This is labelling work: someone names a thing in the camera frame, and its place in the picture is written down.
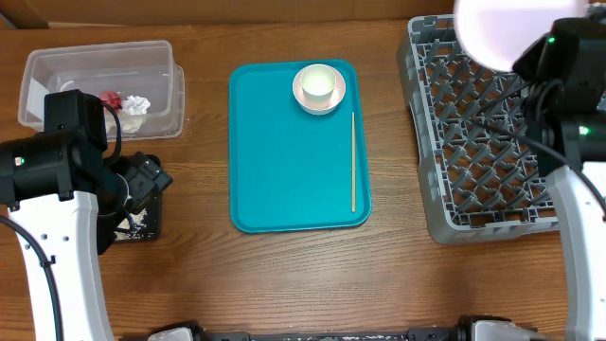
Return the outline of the pink saucer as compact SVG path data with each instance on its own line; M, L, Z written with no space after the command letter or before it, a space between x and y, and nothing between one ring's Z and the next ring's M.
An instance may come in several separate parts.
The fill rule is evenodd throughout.
M301 89L300 79L302 70L304 68L302 68L294 77L293 93L295 100L298 102L299 106L309 114L315 116L323 116L329 114L330 112L336 109L336 107L340 104L346 94L347 86L343 75L336 68L330 66L330 68L334 71L336 75L335 89L326 107L315 108L310 107L303 98L303 91Z

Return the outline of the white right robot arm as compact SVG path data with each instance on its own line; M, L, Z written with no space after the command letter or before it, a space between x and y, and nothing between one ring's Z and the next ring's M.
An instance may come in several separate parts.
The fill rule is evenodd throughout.
M513 65L531 87L526 143L556 209L568 340L605 337L605 26L563 18Z

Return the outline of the grey dishwasher rack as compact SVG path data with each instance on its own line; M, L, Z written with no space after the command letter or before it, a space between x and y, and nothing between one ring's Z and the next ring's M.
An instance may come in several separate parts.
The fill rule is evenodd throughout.
M432 239L487 242L556 229L538 157L526 143L530 81L468 57L452 15L410 20L397 61Z

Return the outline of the white cup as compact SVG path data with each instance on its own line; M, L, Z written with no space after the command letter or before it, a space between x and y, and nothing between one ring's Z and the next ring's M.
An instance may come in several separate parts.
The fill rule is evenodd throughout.
M336 86L336 75L328 65L312 64L302 70L300 84L310 107L326 107Z

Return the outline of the large white plate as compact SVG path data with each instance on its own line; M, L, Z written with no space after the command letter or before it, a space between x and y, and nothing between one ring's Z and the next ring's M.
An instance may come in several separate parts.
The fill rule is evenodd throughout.
M556 20L582 17L588 4L588 0L455 0L455 35L476 63L505 72Z

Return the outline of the white tissue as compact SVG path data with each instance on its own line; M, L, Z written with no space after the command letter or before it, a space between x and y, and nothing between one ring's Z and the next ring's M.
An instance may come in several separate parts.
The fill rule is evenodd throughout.
M121 131L125 134L137 133L147 120L150 107L151 103L144 97L128 96L123 99L122 109L117 113Z

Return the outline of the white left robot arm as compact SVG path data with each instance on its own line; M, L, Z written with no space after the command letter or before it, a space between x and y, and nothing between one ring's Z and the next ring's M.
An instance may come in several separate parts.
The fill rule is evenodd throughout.
M1 223L20 243L39 340L114 339L98 257L172 182L152 154L105 153L113 112L80 90L51 93L43 131L1 145Z

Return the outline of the red snack wrapper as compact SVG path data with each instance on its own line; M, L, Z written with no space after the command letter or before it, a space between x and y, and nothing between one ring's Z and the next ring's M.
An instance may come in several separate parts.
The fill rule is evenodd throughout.
M114 91L103 91L99 98L104 102L110 105L116 113L118 113L122 109L122 98L121 96Z

